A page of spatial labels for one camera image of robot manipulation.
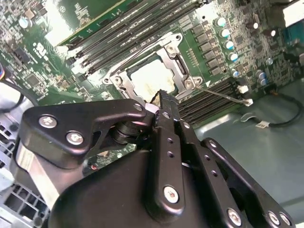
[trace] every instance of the ram slot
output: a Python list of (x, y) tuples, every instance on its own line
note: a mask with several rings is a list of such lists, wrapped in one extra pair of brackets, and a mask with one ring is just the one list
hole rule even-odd
[(94, 72), (100, 70), (107, 63), (111, 62), (113, 60), (113, 58), (120, 56), (121, 54), (123, 54), (127, 50), (135, 48), (141, 42), (143, 42), (143, 41), (147, 40), (149, 37), (153, 37), (155, 34), (157, 34), (162, 27), (165, 27), (165, 26), (171, 24), (172, 22), (180, 19), (185, 14), (190, 13), (191, 11), (193, 11), (194, 9), (196, 9), (198, 7), (200, 7), (200, 4), (198, 2), (196, 2), (196, 4), (192, 4), (192, 5), (184, 8), (179, 13), (177, 13), (177, 14), (173, 15), (172, 17), (168, 18), (161, 25), (154, 27), (153, 29), (151, 29), (149, 31), (148, 34), (147, 33), (142, 34), (136, 40), (134, 40), (132, 43), (129, 43), (129, 44), (125, 45), (125, 46), (122, 46), (120, 49), (118, 49), (116, 51), (113, 51), (113, 49), (107, 50), (107, 52), (110, 52), (110, 53), (112, 52), (112, 54), (106, 56), (100, 62), (97, 62), (95, 65), (93, 65), (92, 67), (90, 67), (90, 69), (85, 73), (85, 75), (89, 76), (89, 75), (93, 74)]
[[(211, 91), (225, 94), (233, 98), (241, 98), (234, 80), (229, 78), (212, 87)], [(236, 104), (214, 94), (202, 92), (179, 104), (180, 117), (192, 125), (199, 124)]]
[(99, 36), (104, 31), (108, 30), (111, 27), (115, 27), (115, 26), (119, 25), (119, 22), (123, 18), (128, 17), (130, 14), (132, 14), (132, 12), (144, 7), (148, 2), (149, 2), (149, 0), (143, 0), (142, 2), (139, 2), (137, 5), (133, 6), (128, 11), (124, 12), (123, 14), (121, 14), (120, 16), (115, 18), (114, 20), (106, 22), (105, 25), (101, 25), (101, 28), (98, 31), (96, 31), (95, 33), (93, 33), (92, 35), (90, 35), (89, 37), (87, 37), (85, 39), (80, 39), (78, 42), (74, 42), (72, 44), (69, 44), (68, 45), (69, 50), (79, 48), (79, 47), (83, 46), (84, 44), (92, 42), (95, 38), (99, 38)]
[(111, 26), (106, 26), (106, 28), (98, 31), (98, 40), (95, 40), (94, 42), (91, 42), (89, 45), (87, 45), (84, 49), (82, 49), (80, 52), (77, 53), (76, 57), (80, 58), (84, 55), (89, 54), (91, 51), (94, 51), (94, 49), (97, 48), (97, 46), (102, 46), (105, 43), (107, 43), (109, 40), (114, 39), (117, 34), (121, 34), (127, 26), (130, 24), (135, 23), (137, 20), (141, 20), (143, 17), (147, 17), (151, 14), (154, 10), (162, 7), (160, 5), (160, 0), (156, 1), (153, 5), (145, 9), (144, 11), (140, 12), (138, 15), (135, 15), (133, 18), (130, 18), (129, 21), (124, 22), (120, 25), (120, 27), (116, 29), (112, 29)]
[(88, 59), (83, 63), (84, 66), (87, 66), (96, 60), (100, 58), (102, 54), (105, 52), (108, 52), (111, 48), (115, 48), (117, 45), (121, 44), (124, 40), (128, 39), (128, 37), (132, 37), (135, 33), (140, 32), (141, 30), (144, 30), (152, 25), (157, 25), (161, 20), (155, 20), (160, 17), (160, 15), (167, 15), (168, 13), (172, 12), (175, 8), (181, 7), (185, 4), (184, 0), (179, 0), (176, 3), (179, 3), (178, 5), (173, 4), (169, 7), (164, 8), (164, 11), (160, 10), (157, 14), (154, 14), (152, 18), (148, 18), (147, 21), (144, 21), (142, 24), (139, 24), (138, 26), (132, 28), (132, 25), (127, 29), (127, 32), (123, 35), (117, 37), (112, 37), (108, 40), (102, 41), (103, 47), (99, 48), (97, 52), (92, 54), (88, 57)]

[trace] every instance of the gray metal panel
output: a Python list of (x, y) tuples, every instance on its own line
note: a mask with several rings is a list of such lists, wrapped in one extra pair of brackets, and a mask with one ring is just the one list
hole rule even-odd
[[(304, 83), (295, 82), (281, 92), (304, 103)], [(263, 120), (278, 123), (292, 118), (296, 107), (271, 96), (250, 109)], [(249, 174), (278, 201), (296, 223), (304, 221), (304, 118), (283, 129), (260, 129), (251, 121), (229, 114), (200, 129), (201, 140), (217, 140)]]

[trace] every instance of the black plastic part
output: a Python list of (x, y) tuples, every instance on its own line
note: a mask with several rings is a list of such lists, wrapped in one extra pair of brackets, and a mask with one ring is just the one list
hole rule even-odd
[[(42, 116), (55, 118), (57, 126), (51, 129), (41, 126), (39, 118)], [(73, 169), (86, 157), (100, 152), (104, 138), (116, 123), (139, 121), (145, 116), (146, 110), (131, 99), (33, 107), (23, 114), (19, 136), (28, 150), (60, 168)], [(66, 140), (69, 132), (81, 134), (83, 142), (70, 144)], [(93, 144), (95, 132), (101, 135)]]

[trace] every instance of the green circuit board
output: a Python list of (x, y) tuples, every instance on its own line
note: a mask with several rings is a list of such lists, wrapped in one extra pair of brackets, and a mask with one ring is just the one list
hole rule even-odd
[[(268, 1), (252, 0), (246, 4), (240, 4), (243, 0), (214, 0), (210, 4), (199, 0), (0, 2), (0, 62), (5, 67), (6, 77), (32, 94), (40, 105), (123, 98), (114, 85), (102, 82), (107, 71), (143, 44), (169, 32), (182, 34), (179, 51), (191, 76), (202, 78), (204, 88), (212, 87), (237, 71), (237, 76), (247, 81), (255, 100), (264, 96), (267, 84), (275, 83), (281, 87), (296, 80), (300, 73), (284, 58), (286, 44), (281, 29), (272, 28), (267, 23)], [(136, 15), (145, 15), (145, 12), (149, 12), (145, 20), (155, 17), (157, 23), (151, 20), (151, 24), (138, 34), (133, 30), (132, 35), (123, 30), (116, 31), (116, 27), (123, 23), (127, 28), (131, 20), (141, 26)], [(224, 26), (216, 24), (219, 18), (225, 19)], [(113, 31), (115, 39), (126, 36), (123, 41), (111, 48), (111, 43), (96, 46), (98, 50), (106, 50), (95, 58), (96, 63), (83, 65), (94, 55), (94, 50), (85, 55), (87, 59), (79, 58), (75, 63), (67, 64), (67, 59), (82, 50), (77, 44), (90, 45), (92, 35), (116, 21), (119, 23), (108, 32)], [(258, 29), (248, 28), (252, 21), (258, 21)], [(223, 29), (229, 30), (227, 37), (222, 36)], [(267, 31), (274, 29), (276, 35), (269, 36)], [(202, 34), (206, 34), (203, 41), (199, 38)], [(134, 40), (126, 42), (132, 36)], [(226, 41), (232, 41), (234, 48), (226, 49)], [(229, 59), (231, 53), (238, 54), (237, 60)], [(100, 62), (104, 63), (101, 67), (94, 67)], [(264, 82), (257, 77), (258, 70), (265, 73)], [(194, 89), (183, 100), (200, 92)]]

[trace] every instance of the black plastic bracket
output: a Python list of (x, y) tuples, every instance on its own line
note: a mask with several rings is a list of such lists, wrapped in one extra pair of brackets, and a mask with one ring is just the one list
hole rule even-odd
[(161, 109), (152, 128), (152, 149), (147, 183), (146, 208), (160, 223), (171, 223), (184, 211), (180, 138), (175, 134), (173, 99), (160, 91)]
[[(40, 125), (43, 116), (54, 118), (56, 126)], [(19, 136), (28, 150), (60, 168), (74, 169), (86, 157), (100, 153), (104, 138), (116, 123), (140, 121), (145, 116), (146, 110), (131, 99), (33, 107), (23, 114)], [(80, 134), (83, 142), (69, 143), (69, 132)]]

